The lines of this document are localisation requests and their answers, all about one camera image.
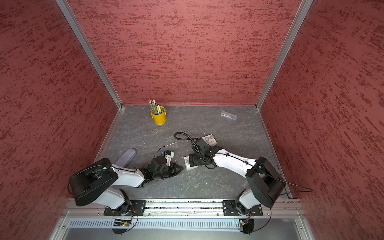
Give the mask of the white jewelry box base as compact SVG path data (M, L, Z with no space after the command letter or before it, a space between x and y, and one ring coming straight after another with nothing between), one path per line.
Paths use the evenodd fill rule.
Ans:
M198 166L191 166L190 165L189 157L188 156L183 157L183 160L185 161L185 170L186 171L190 171L190 170L198 168Z

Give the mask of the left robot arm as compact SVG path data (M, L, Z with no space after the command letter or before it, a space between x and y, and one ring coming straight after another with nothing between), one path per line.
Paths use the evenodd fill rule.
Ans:
M105 216L133 216L139 208L134 207L122 187L144 188L151 182L177 176L184 168L171 159L157 156L147 167L128 169L103 158L73 174L67 189L78 207L99 204L105 206Z

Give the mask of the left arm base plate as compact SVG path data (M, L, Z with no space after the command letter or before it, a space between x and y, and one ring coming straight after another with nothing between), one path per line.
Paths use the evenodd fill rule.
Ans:
M129 203L123 203L120 207L113 210L109 208L108 206L105 206L104 216L133 216L138 215L143 216L145 207L146 207L146 200L130 200Z

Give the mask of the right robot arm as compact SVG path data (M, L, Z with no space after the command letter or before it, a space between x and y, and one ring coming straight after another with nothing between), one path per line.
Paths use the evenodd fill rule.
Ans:
M247 159L228 152L219 146L210 146L203 138L192 139L193 154L189 155L190 167L212 165L228 169L244 177L249 185L236 200L234 208L246 216L258 205L272 208L286 183L274 166L264 157Z

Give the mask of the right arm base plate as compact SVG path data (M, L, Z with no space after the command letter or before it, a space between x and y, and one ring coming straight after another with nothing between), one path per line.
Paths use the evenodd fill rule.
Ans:
M224 216L262 216L263 210L261 205L255 205L250 209L247 209L244 205L242 205L239 201L232 200L224 200L223 204L223 212Z

